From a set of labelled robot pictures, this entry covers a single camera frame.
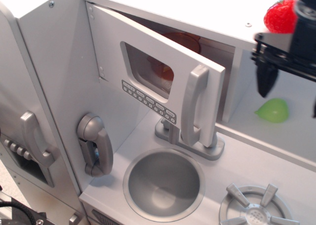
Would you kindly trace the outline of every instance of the floor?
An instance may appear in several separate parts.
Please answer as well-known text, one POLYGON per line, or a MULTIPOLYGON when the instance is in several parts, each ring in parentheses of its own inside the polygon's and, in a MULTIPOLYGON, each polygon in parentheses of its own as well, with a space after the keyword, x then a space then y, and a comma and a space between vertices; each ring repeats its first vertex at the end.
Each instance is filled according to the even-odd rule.
POLYGON ((22 204, 29 207, 28 202, 24 198, 23 194, 19 190, 11 175, 5 168, 4 164, 0 160, 0 185, 2 187, 2 192, 21 202, 22 204))

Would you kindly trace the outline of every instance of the burner grate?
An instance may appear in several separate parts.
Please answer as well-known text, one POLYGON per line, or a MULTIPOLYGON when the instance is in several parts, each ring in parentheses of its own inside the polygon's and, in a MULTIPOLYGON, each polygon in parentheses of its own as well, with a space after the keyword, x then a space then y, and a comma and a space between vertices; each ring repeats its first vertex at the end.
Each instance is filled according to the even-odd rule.
POLYGON ((220 212, 220 225, 299 225, 285 203, 276 195, 277 187, 227 187, 220 212))

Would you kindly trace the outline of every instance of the refrigerator handle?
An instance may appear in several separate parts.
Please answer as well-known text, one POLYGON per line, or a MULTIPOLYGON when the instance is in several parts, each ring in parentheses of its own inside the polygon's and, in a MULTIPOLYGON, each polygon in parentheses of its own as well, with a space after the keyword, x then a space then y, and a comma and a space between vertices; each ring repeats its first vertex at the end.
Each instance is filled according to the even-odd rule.
POLYGON ((40 129, 40 125, 33 112, 25 112, 21 118, 22 135, 26 150, 30 153, 32 158, 40 165, 48 168, 55 161, 52 153, 48 151, 41 152, 36 143, 34 133, 35 130, 40 129))
POLYGON ((189 75, 182 104, 181 137, 188 146, 193 146, 198 140, 200 129, 194 126, 195 110, 198 96, 206 88, 208 69, 202 65, 197 66, 189 75))
POLYGON ((85 115, 77 135, 86 162, 85 172, 92 177, 108 175, 113 166, 113 150, 102 119, 93 113, 85 115))

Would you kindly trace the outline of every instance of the telephone receiver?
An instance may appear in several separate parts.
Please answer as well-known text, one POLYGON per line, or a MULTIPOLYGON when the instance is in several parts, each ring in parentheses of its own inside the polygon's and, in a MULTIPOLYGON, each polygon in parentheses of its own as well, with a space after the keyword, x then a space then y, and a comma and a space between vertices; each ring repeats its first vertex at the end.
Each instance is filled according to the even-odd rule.
POLYGON ((85 172, 92 177, 108 175, 113 166, 113 150, 102 119, 93 113, 85 115, 77 135, 86 162, 85 172))

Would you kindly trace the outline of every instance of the green toy fruit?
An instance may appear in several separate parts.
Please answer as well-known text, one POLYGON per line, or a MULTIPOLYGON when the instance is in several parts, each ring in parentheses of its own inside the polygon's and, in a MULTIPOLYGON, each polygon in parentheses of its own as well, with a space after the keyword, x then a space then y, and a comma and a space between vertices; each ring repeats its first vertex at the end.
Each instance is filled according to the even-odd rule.
POLYGON ((287 120, 289 116, 287 103, 280 98, 268 100, 255 114, 272 123, 282 123, 287 120))

